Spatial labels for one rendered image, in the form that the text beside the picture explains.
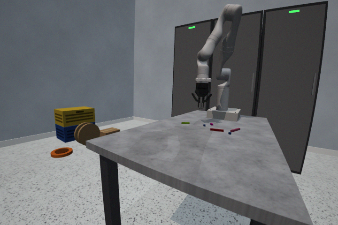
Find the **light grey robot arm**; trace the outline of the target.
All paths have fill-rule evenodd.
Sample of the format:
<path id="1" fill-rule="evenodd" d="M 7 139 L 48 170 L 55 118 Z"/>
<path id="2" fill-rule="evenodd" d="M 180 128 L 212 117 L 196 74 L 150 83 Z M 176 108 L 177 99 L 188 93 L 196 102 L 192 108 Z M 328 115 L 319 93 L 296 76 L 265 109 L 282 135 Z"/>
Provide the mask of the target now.
<path id="1" fill-rule="evenodd" d="M 223 8 L 217 20 L 217 23 L 212 33 L 208 37 L 205 45 L 197 54 L 198 69 L 197 69 L 197 78 L 195 79 L 195 81 L 196 83 L 211 82 L 211 78 L 208 77 L 209 66 L 207 65 L 207 60 L 211 57 L 216 46 L 218 45 L 218 43 L 222 38 L 223 24 L 225 23 L 225 21 L 232 22 L 230 31 L 221 42 L 220 57 L 216 72 L 217 80 L 225 80 L 223 84 L 217 86 L 216 110 L 219 111 L 228 110 L 231 70 L 229 68 L 223 68 L 223 66 L 234 52 L 235 41 L 241 16 L 242 16 L 241 5 L 227 4 Z"/>

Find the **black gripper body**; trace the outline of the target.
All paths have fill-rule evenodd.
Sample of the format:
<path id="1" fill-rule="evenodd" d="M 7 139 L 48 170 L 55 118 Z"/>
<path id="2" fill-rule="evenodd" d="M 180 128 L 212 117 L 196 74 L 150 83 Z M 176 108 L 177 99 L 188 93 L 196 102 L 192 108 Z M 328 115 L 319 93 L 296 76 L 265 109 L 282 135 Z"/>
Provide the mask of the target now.
<path id="1" fill-rule="evenodd" d="M 206 96 L 209 93 L 208 83 L 202 83 L 202 82 L 196 83 L 195 93 L 197 94 L 197 96 L 199 96 L 199 91 L 200 91 L 200 97 L 203 97 L 203 92 L 205 92 L 205 96 Z"/>

